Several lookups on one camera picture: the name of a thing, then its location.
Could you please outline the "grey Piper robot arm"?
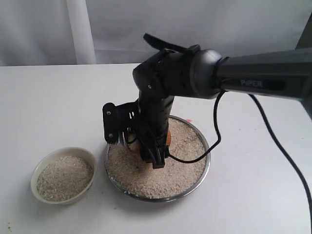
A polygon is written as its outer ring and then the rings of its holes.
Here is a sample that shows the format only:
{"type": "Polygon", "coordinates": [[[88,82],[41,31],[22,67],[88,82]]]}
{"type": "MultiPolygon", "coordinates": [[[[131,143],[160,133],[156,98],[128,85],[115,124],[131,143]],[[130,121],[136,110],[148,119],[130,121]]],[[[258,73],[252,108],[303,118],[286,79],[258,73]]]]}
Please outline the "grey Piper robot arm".
{"type": "Polygon", "coordinates": [[[134,102],[103,106],[108,144],[131,143],[134,134],[141,158],[163,168],[169,115],[176,96],[220,98],[226,91],[291,98],[312,112],[312,51],[300,49],[252,56],[226,57],[213,50],[184,53],[162,49],[133,70],[139,90],[134,102]]]}

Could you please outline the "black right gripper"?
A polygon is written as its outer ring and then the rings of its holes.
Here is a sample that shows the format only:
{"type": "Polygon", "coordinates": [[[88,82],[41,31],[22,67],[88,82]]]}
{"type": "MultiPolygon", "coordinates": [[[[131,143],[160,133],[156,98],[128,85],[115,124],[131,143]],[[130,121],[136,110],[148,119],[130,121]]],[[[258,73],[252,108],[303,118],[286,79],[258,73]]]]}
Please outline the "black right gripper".
{"type": "Polygon", "coordinates": [[[115,106],[106,103],[102,108],[104,138],[110,145],[131,142],[129,135],[135,134],[140,142],[140,157],[151,163],[153,169],[165,166],[169,157],[169,115],[174,97],[153,99],[140,93],[134,102],[115,106]]]}

